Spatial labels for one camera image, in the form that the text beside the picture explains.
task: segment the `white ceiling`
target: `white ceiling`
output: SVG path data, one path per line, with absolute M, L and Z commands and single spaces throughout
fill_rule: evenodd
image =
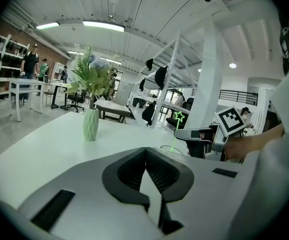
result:
M 125 25 L 126 32 L 82 25 L 83 19 L 108 21 L 108 15 L 114 14 L 115 23 Z M 226 70 L 232 61 L 238 66 L 261 62 L 275 69 L 269 70 L 269 76 L 258 70 L 256 77 L 280 79 L 283 75 L 282 69 L 276 68 L 281 61 L 280 25 L 268 0 L 11 0 L 3 16 L 19 27 L 58 21 L 59 27 L 34 32 L 62 51 L 73 50 L 75 43 L 92 43 L 95 52 L 107 58 L 120 54 L 122 67 L 131 73 L 174 40 L 179 30 L 203 56 L 201 22 L 212 16 L 222 32 Z M 201 59 L 183 53 L 189 65 L 197 64 L 195 76 L 199 78 Z M 181 62 L 178 68 L 184 67 Z M 239 74 L 250 73 L 250 67 L 244 68 L 238 67 Z

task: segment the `black cable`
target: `black cable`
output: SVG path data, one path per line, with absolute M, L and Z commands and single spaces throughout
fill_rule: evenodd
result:
M 169 145 L 163 145 L 163 146 L 161 146 L 160 148 L 162 148 L 162 147 L 170 147 L 170 148 L 172 148 L 172 146 L 169 146 Z M 181 155 L 184 156 L 184 154 L 183 154 L 179 149 L 177 149 L 177 148 L 175 148 L 175 147 L 174 147 L 174 149 L 175 149 L 175 150 L 178 150 L 178 151 L 181 153 Z

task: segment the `railing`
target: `railing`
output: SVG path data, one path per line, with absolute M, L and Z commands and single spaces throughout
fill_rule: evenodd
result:
M 246 104 L 257 106 L 258 93 L 236 91 L 236 90 L 221 90 L 219 99 L 233 101 L 233 102 L 241 102 L 241 103 L 246 103 Z

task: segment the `green star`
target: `green star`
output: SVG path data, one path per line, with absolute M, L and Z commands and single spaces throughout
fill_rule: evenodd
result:
M 181 111 L 175 112 L 175 120 L 178 120 L 178 123 L 179 122 L 182 123 L 184 118 L 185 118 L 185 116 L 181 113 Z

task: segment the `concrete floor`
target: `concrete floor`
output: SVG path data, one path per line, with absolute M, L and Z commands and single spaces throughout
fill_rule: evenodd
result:
M 68 111 L 65 111 L 61 108 L 51 109 L 51 103 L 49 103 L 49 100 L 50 98 L 48 97 L 46 105 L 45 97 L 43 97 L 42 114 L 34 111 L 33 109 L 30 109 L 30 101 L 28 101 L 24 105 L 22 105 L 21 102 L 20 104 L 21 122 L 18 122 L 16 114 L 16 105 L 14 104 L 14 102 L 12 103 L 13 113 L 12 115 L 10 115 L 8 100 L 0 99 L 0 154 L 3 153 L 5 150 L 7 150 L 10 146 L 15 144 L 17 141 L 21 140 L 24 136 L 28 135 L 29 133 L 33 132 L 34 130 L 43 126 L 44 124 L 68 112 L 76 111 L 74 108 L 70 108 Z M 39 108 L 39 102 L 40 97 L 33 95 L 34 108 Z M 57 94 L 55 103 L 57 105 L 63 105 L 65 103 L 63 93 Z M 89 104 L 85 102 L 82 106 L 87 108 Z M 119 118 L 119 116 L 116 114 L 106 113 L 106 115 L 114 118 Z M 161 118 L 162 123 L 167 124 L 163 118 L 164 116 L 162 116 Z

